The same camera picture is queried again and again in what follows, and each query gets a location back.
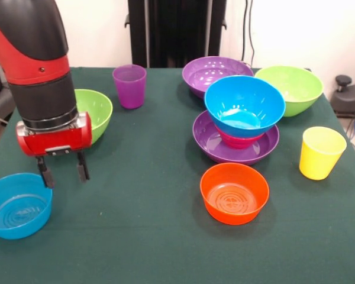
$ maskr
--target pink bowl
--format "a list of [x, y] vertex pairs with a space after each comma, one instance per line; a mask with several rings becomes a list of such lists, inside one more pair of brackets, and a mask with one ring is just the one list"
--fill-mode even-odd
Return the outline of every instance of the pink bowl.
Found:
[[264, 133], [262, 133], [261, 135], [258, 135], [255, 137], [250, 137], [250, 138], [239, 138], [239, 137], [230, 136], [230, 135], [222, 132], [217, 126], [215, 128], [217, 129], [218, 133], [220, 134], [223, 142], [227, 146], [229, 146], [231, 148], [235, 148], [235, 149], [245, 149], [245, 148], [251, 146], [256, 140], [258, 140], [264, 134]]

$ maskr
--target plastic bowl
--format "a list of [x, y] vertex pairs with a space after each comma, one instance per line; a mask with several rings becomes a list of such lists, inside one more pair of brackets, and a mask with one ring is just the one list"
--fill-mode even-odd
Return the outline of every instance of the plastic bowl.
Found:
[[209, 214], [228, 225], [250, 222], [269, 198], [265, 178], [252, 167], [237, 163], [208, 169], [201, 178], [200, 189]]
[[75, 90], [75, 97], [79, 112], [87, 111], [91, 118], [93, 144], [108, 126], [113, 113], [112, 102], [103, 93], [86, 89]]
[[16, 240], [36, 233], [49, 220], [52, 198], [40, 175], [17, 173], [0, 179], [0, 237]]
[[285, 112], [282, 94], [264, 80], [229, 76], [213, 83], [205, 93], [205, 105], [214, 124], [240, 138], [261, 135]]
[[285, 117], [308, 109], [322, 95], [324, 85], [312, 72], [298, 67], [272, 66], [260, 69], [255, 77], [276, 87], [286, 102]]
[[238, 138], [238, 137], [227, 135], [226, 133], [222, 132], [217, 126], [215, 128], [220, 134], [223, 142], [227, 146], [235, 149], [245, 149], [247, 147], [250, 147], [252, 144], [254, 144], [255, 141], [257, 141], [260, 137], [263, 136], [263, 134], [261, 134], [251, 138]]
[[200, 57], [183, 68], [183, 80], [199, 98], [204, 98], [210, 84], [231, 75], [254, 76], [254, 73], [246, 64], [221, 56]]
[[195, 119], [192, 132], [201, 150], [217, 163], [255, 164], [265, 159], [276, 148], [280, 138], [279, 129], [275, 125], [250, 147], [231, 148], [222, 140], [208, 111], [204, 111]]

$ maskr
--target dark green cloth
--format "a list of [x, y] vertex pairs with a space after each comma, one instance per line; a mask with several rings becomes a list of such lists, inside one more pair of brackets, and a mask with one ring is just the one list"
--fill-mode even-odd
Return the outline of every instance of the dark green cloth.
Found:
[[[324, 96], [279, 123], [280, 143], [253, 167], [270, 199], [251, 223], [212, 219], [199, 190], [214, 165], [192, 138], [204, 110], [181, 69], [151, 69], [145, 104], [120, 107], [112, 69], [73, 69], [76, 88], [103, 92], [114, 113], [86, 158], [79, 182], [75, 155], [48, 157], [56, 180], [52, 216], [37, 234], [0, 239], [0, 284], [16, 283], [355, 283], [355, 151], [348, 144], [328, 179], [298, 170], [303, 131], [341, 131]], [[0, 178], [37, 173], [15, 139], [13, 115], [0, 141]]]

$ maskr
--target light blue bowl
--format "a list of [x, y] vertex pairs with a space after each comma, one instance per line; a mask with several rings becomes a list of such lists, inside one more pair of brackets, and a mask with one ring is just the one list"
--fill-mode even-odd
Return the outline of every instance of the light blue bowl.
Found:
[[264, 80], [229, 76], [205, 92], [205, 106], [214, 124], [233, 137], [250, 138], [273, 127], [285, 112], [282, 94]]
[[49, 220], [52, 198], [40, 175], [17, 173], [0, 179], [0, 237], [16, 240], [37, 232]]

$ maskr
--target green bowl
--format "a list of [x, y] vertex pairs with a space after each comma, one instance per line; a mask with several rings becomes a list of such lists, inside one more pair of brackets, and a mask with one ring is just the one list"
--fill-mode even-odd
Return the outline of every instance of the green bowl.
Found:
[[79, 112], [87, 111], [92, 124], [92, 144], [104, 133], [113, 112], [111, 100], [93, 90], [76, 89], [76, 103]]
[[260, 69], [255, 77], [270, 83], [283, 95], [286, 103], [284, 117], [302, 113], [324, 91], [322, 81], [304, 68], [272, 66]]

